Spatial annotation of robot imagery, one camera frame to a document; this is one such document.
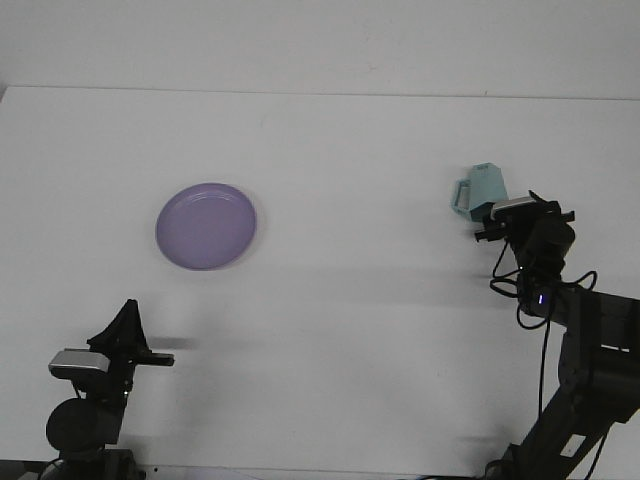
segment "plate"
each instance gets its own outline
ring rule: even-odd
[[[156,241],[173,263],[212,270],[237,259],[256,231],[256,211],[247,196],[223,183],[201,183],[177,193],[156,223]]]

